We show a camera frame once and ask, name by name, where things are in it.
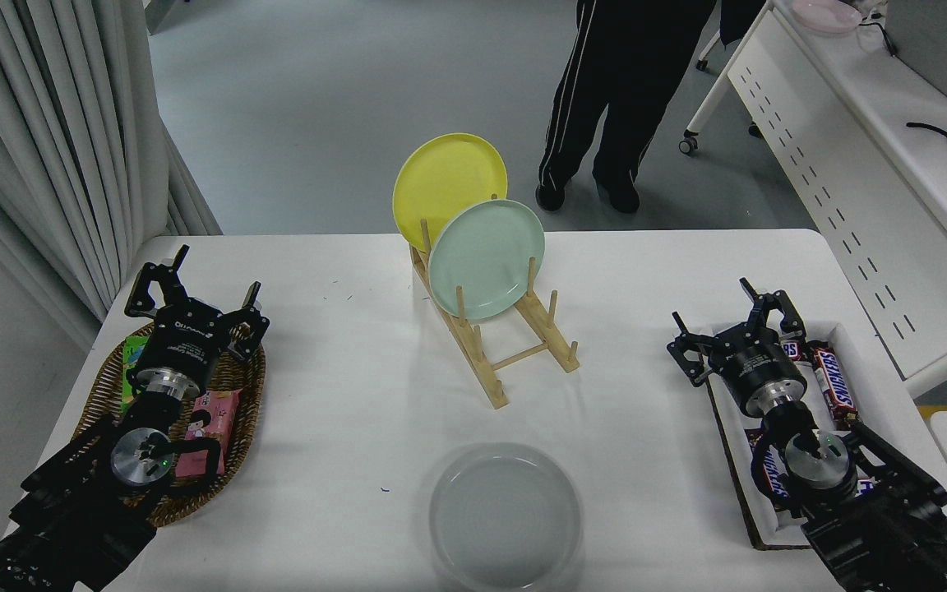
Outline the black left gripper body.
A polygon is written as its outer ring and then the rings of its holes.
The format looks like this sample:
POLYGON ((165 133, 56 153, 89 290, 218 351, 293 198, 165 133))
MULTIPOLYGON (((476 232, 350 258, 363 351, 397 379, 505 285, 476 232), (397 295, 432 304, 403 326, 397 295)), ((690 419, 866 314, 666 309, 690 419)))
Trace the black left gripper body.
POLYGON ((148 387, 156 373, 180 374, 194 387, 207 387, 229 344, 223 316, 199 300, 158 308, 153 333, 136 361, 135 387, 148 387))

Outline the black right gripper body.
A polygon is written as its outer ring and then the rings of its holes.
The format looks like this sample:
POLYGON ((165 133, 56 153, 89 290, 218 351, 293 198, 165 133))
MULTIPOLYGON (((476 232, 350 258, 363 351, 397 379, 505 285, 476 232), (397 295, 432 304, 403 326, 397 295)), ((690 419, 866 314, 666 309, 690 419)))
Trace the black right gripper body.
POLYGON ((733 326, 720 341, 720 375, 739 407, 775 407, 806 394, 806 379, 774 330, 733 326))

